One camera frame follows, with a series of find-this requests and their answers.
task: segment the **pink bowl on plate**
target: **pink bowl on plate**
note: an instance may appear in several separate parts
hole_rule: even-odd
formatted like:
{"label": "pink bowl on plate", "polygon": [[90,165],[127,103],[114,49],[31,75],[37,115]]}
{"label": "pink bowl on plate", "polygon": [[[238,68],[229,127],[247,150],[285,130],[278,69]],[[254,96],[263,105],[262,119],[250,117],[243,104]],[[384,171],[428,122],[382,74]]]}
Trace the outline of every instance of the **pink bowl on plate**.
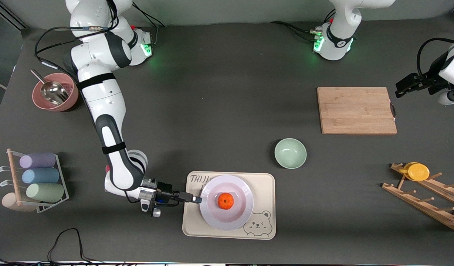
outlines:
{"label": "pink bowl on plate", "polygon": [[43,83],[41,83],[41,81],[38,81],[38,83],[36,83],[35,85],[35,88],[33,89],[33,94],[31,95],[31,99],[33,99],[33,103],[36,105],[36,107],[53,112],[62,112],[71,108],[76,103],[76,101],[78,101],[78,88],[76,88],[73,79],[67,74],[49,74],[45,77],[45,81],[57,81],[61,83],[64,89],[66,89],[66,91],[68,92],[69,97],[64,103],[55,106],[54,104],[43,98],[43,96],[41,95],[41,87],[43,86]]}

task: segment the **pink plate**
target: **pink plate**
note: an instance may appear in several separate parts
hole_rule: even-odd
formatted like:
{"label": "pink plate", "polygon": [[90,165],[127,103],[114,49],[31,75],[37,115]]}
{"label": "pink plate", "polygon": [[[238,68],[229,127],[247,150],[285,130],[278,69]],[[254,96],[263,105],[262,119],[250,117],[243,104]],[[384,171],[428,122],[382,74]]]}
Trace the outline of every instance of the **pink plate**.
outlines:
{"label": "pink plate", "polygon": [[[223,210],[217,205],[220,194],[228,192],[234,205]],[[238,229],[248,221],[254,208],[254,196],[249,186],[234,175],[220,175],[209,181],[201,193],[200,212],[212,227],[224,231]]]}

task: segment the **orange fruit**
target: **orange fruit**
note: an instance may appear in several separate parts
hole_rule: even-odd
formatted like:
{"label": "orange fruit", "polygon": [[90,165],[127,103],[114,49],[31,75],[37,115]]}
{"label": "orange fruit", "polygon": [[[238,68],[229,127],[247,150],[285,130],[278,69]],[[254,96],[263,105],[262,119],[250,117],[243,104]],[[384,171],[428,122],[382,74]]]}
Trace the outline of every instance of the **orange fruit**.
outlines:
{"label": "orange fruit", "polygon": [[230,193],[222,193],[217,199],[217,205],[223,210],[228,210],[234,206],[234,197]]}

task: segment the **wooden cutting board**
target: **wooden cutting board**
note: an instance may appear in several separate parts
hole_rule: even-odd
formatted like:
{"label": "wooden cutting board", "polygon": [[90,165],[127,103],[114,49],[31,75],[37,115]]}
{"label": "wooden cutting board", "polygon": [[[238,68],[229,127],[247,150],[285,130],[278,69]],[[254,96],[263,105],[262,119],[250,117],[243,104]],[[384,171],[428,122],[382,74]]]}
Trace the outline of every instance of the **wooden cutting board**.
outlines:
{"label": "wooden cutting board", "polygon": [[386,88],[319,87],[319,113],[323,134],[396,134]]}

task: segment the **beige cup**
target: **beige cup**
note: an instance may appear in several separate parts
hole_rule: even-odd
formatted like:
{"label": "beige cup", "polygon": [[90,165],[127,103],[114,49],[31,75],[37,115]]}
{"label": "beige cup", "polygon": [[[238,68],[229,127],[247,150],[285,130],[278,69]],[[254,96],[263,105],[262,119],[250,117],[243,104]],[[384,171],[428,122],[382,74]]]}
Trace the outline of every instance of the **beige cup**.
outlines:
{"label": "beige cup", "polygon": [[[29,197],[25,196],[25,194],[21,193],[21,201],[29,201],[29,202],[39,202],[34,199],[30,199]],[[32,205],[22,205],[17,206],[17,199],[15,196],[15,192],[10,192],[2,198],[2,205],[4,207],[9,208],[10,210],[19,211],[19,212],[32,212],[36,210],[38,206]]]}

